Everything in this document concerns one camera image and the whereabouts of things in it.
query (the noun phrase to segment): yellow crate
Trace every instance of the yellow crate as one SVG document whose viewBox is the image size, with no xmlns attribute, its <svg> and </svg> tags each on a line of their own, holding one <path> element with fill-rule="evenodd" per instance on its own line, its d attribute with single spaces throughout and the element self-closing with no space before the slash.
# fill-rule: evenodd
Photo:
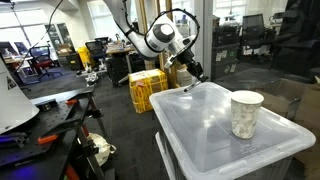
<svg viewBox="0 0 320 180">
<path fill-rule="evenodd" d="M 130 94 L 137 113 L 153 109 L 149 96 L 168 89 L 166 74 L 159 69 L 129 74 Z"/>
<path fill-rule="evenodd" d="M 93 59 L 91 59 L 91 55 L 87 47 L 83 46 L 78 48 L 78 53 L 84 68 L 87 67 L 86 63 L 90 63 L 91 67 L 95 66 L 95 62 Z"/>
</svg>

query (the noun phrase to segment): white cup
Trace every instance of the white cup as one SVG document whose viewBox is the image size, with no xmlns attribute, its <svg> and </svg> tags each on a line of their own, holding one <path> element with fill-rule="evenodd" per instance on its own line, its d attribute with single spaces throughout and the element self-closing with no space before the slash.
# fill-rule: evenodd
<svg viewBox="0 0 320 180">
<path fill-rule="evenodd" d="M 256 130 L 259 110 L 264 98 L 252 91 L 231 94 L 232 132 L 240 138 L 251 138 Z"/>
</svg>

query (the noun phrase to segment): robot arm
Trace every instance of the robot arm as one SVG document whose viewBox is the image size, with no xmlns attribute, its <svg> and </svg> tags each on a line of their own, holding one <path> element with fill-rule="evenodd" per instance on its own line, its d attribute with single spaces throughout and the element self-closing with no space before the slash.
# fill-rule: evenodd
<svg viewBox="0 0 320 180">
<path fill-rule="evenodd" d="M 181 64 L 186 64 L 188 72 L 199 81 L 204 82 L 208 79 L 203 76 L 200 63 L 193 60 L 194 55 L 190 50 L 196 36 L 183 38 L 167 16 L 157 18 L 146 35 L 139 34 L 131 27 L 130 18 L 128 18 L 131 0 L 104 0 L 104 2 L 109 7 L 118 27 L 144 59 L 152 60 L 167 48 L 172 56 L 167 60 L 166 68 L 169 68 L 177 59 Z"/>
</svg>

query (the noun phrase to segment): floor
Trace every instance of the floor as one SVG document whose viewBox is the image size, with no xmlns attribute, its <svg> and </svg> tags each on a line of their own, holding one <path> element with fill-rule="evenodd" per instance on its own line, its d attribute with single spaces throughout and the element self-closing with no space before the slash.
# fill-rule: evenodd
<svg viewBox="0 0 320 180">
<path fill-rule="evenodd" d="M 243 64 L 242 69 L 256 67 Z M 84 78 L 76 78 L 75 71 L 55 68 L 63 76 L 55 79 L 45 78 L 41 83 L 28 86 L 31 91 L 24 91 L 30 99 L 55 94 L 86 86 Z M 131 102 L 129 86 L 114 88 L 105 77 L 95 91 L 98 108 L 104 113 L 104 124 L 111 136 L 111 142 L 117 147 L 116 153 L 108 160 L 114 167 L 119 180 L 167 180 L 168 175 L 162 163 L 157 144 L 153 142 L 159 123 L 153 120 L 153 111 L 137 114 Z M 102 134 L 98 124 L 89 119 L 88 128 L 92 133 Z M 303 178 L 303 165 L 294 160 L 289 167 L 286 180 Z"/>
</svg>

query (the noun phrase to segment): bin lid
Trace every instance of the bin lid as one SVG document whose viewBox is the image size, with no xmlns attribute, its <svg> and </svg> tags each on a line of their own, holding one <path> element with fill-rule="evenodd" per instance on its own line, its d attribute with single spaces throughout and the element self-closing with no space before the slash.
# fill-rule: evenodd
<svg viewBox="0 0 320 180">
<path fill-rule="evenodd" d="M 307 129 L 261 108 L 256 132 L 231 130 L 230 91 L 203 83 L 150 96 L 151 104 L 187 179 L 235 179 L 312 146 Z"/>
</svg>

